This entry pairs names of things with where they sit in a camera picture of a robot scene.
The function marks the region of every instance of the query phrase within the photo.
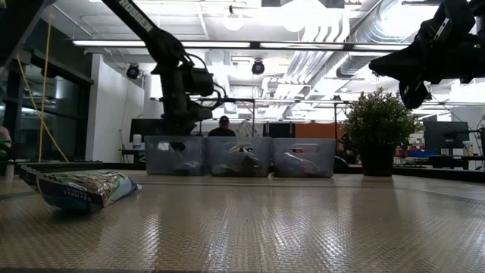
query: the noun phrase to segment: cap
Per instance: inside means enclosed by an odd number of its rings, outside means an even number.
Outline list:
[[[229,124],[229,118],[227,116],[222,116],[220,119],[219,119],[219,123],[220,124]]]

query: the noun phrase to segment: orange wall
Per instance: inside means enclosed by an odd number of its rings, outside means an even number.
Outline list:
[[[335,124],[295,124],[295,137],[297,138],[335,138]],[[337,124],[337,136],[340,139],[343,130]]]

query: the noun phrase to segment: yellow cable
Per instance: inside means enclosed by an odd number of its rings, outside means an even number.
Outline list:
[[[45,87],[47,86],[47,67],[49,65],[49,48],[51,45],[51,28],[52,28],[52,6],[48,15],[47,28],[47,44],[45,45],[45,65],[44,65],[44,84],[42,87],[42,106],[40,108],[41,121],[44,120],[44,101],[45,101]],[[39,141],[39,163],[42,161],[42,141],[44,139],[44,127],[40,126],[40,141]]]
[[[61,153],[61,155],[64,158],[64,160],[66,162],[69,162],[69,160],[67,160],[66,155],[62,152],[61,148],[59,148],[58,143],[55,142],[54,137],[52,136],[51,132],[47,128],[47,124],[45,124],[44,120],[42,119],[42,116],[39,114],[39,110],[37,109],[36,102],[33,100],[32,90],[31,90],[31,88],[29,86],[29,83],[27,82],[27,78],[25,77],[25,73],[23,72],[22,63],[20,63],[20,56],[18,54],[17,54],[17,61],[18,61],[18,66],[20,68],[20,73],[22,74],[23,81],[25,82],[25,87],[27,88],[27,90],[29,90],[30,101],[32,102],[32,105],[35,108],[36,113],[37,113],[37,115],[40,118],[41,127],[45,127],[45,131],[47,131],[47,134],[50,136],[52,142],[54,143],[55,148]]]

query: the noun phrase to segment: green leaves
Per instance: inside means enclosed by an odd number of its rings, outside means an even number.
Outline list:
[[[356,145],[399,145],[411,133],[421,129],[411,111],[392,93],[383,88],[350,105],[351,111],[343,128]]]

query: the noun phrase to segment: desk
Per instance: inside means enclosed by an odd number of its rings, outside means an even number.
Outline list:
[[[145,150],[144,149],[119,149],[118,151],[121,152],[121,163],[130,163],[130,159],[127,157],[127,161],[124,161],[124,156],[132,155],[133,156],[133,163],[139,163],[139,161],[145,157]]]
[[[463,156],[463,155],[432,155],[428,159],[428,164],[433,168],[443,167],[462,167],[464,170],[468,170],[468,163],[470,161],[484,161],[483,156]]]

